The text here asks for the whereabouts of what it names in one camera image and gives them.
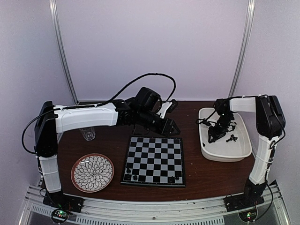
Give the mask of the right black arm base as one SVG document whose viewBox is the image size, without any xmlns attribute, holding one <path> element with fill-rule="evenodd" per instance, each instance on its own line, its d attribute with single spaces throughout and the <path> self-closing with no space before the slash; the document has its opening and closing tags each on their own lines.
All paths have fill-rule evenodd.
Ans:
<svg viewBox="0 0 300 225">
<path fill-rule="evenodd" d="M 256 200 L 248 200 L 245 194 L 231 195 L 224 198 L 224 203 L 227 212 L 243 210 L 264 203 L 262 196 Z"/>
</svg>

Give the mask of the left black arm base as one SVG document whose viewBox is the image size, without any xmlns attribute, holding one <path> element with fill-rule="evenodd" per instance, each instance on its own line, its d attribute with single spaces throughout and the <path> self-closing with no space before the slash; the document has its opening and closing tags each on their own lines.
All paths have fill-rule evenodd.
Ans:
<svg viewBox="0 0 300 225">
<path fill-rule="evenodd" d="M 62 191 L 55 193 L 46 192 L 43 199 L 43 204 L 45 205 L 78 213 L 81 212 L 83 203 L 83 198 L 66 195 Z"/>
</svg>

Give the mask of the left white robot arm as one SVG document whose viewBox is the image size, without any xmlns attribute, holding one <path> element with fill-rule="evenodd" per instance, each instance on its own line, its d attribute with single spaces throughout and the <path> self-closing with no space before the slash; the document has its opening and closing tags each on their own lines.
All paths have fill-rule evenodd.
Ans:
<svg viewBox="0 0 300 225">
<path fill-rule="evenodd" d="M 158 93 L 142 87 L 135 97 L 127 100 L 109 100 L 108 103 L 54 106 L 51 101 L 45 102 L 34 127 L 34 151 L 42 169 L 50 202 L 57 208 L 65 207 L 68 202 L 60 183 L 57 161 L 58 133 L 97 126 L 138 124 L 165 137 L 179 135 L 180 130 L 175 121 L 165 116 L 177 107 L 177 101 L 166 101 L 154 112 L 155 104 L 160 101 Z"/>
</svg>

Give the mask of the black and grey chessboard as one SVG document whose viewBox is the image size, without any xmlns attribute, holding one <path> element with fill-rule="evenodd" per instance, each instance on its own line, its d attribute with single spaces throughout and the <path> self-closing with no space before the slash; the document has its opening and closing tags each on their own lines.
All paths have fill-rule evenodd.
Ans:
<svg viewBox="0 0 300 225">
<path fill-rule="evenodd" d="M 131 174 L 131 180 L 124 180 Z M 168 183 L 168 177 L 179 181 Z M 134 186 L 185 188 L 183 141 L 180 137 L 131 136 L 125 154 L 120 183 Z"/>
</svg>

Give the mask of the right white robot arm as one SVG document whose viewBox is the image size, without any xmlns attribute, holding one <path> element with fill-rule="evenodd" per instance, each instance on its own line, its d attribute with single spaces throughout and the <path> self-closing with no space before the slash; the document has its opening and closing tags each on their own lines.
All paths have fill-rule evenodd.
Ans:
<svg viewBox="0 0 300 225">
<path fill-rule="evenodd" d="M 208 127 L 207 137 L 202 138 L 201 142 L 209 145 L 238 140 L 237 137 L 226 137 L 227 133 L 237 127 L 234 114 L 248 112 L 256 116 L 259 143 L 254 167 L 245 183 L 244 193 L 225 198 L 225 202 L 231 206 L 240 203 L 250 207 L 262 199 L 263 191 L 268 184 L 268 173 L 274 160 L 276 146 L 285 137 L 283 110 L 275 95 L 219 98 L 213 108 L 213 113 L 219 115 L 217 121 L 210 122 L 209 117 L 199 121 L 199 125 L 204 124 Z"/>
</svg>

